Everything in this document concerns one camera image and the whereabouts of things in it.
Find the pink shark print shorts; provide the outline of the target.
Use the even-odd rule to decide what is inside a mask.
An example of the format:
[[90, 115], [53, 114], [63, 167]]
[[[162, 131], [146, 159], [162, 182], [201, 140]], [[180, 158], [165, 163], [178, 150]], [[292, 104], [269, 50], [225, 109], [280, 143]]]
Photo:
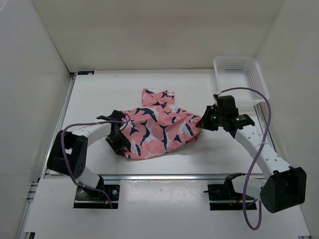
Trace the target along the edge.
[[201, 129], [196, 124], [201, 117], [174, 101], [174, 92], [142, 90], [142, 106], [125, 112], [130, 121], [121, 131], [130, 145], [123, 149], [124, 157], [151, 159], [198, 140]]

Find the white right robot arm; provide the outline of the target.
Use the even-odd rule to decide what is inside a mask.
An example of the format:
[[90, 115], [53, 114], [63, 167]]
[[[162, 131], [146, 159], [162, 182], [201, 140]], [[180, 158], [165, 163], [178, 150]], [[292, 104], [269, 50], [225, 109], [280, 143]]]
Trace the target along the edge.
[[249, 197], [260, 200], [270, 213], [304, 203], [306, 172], [301, 167], [292, 167], [263, 143], [262, 134], [248, 115], [239, 115], [237, 109], [225, 115], [218, 111], [217, 105], [207, 106], [196, 126], [210, 131], [222, 128], [230, 133], [252, 158], [257, 158], [256, 163], [265, 177], [263, 181], [250, 179], [244, 187], [247, 174], [231, 174], [212, 192], [214, 200], [235, 199], [246, 192]]

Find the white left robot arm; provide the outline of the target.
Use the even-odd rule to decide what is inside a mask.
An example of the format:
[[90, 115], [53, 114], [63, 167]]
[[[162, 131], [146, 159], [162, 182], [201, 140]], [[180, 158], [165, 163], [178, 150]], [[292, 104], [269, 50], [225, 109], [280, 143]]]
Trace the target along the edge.
[[76, 123], [56, 135], [47, 161], [47, 168], [69, 176], [75, 185], [87, 188], [93, 199], [103, 197], [103, 179], [86, 166], [88, 147], [105, 138], [117, 155], [131, 148], [130, 141], [120, 131], [120, 121]]

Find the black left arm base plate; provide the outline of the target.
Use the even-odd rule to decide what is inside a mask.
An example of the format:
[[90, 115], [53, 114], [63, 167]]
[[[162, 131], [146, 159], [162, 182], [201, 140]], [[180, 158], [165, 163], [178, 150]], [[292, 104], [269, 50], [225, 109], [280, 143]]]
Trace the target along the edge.
[[120, 185], [104, 185], [104, 192], [109, 196], [112, 205], [110, 206], [107, 197], [100, 192], [89, 191], [78, 186], [75, 193], [73, 208], [75, 209], [117, 209], [119, 206]]

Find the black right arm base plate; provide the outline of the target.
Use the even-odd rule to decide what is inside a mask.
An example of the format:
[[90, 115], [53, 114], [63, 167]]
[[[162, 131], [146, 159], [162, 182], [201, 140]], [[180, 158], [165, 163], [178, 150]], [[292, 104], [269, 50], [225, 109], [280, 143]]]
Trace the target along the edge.
[[225, 184], [208, 184], [203, 191], [208, 195], [211, 211], [242, 211], [243, 197]]

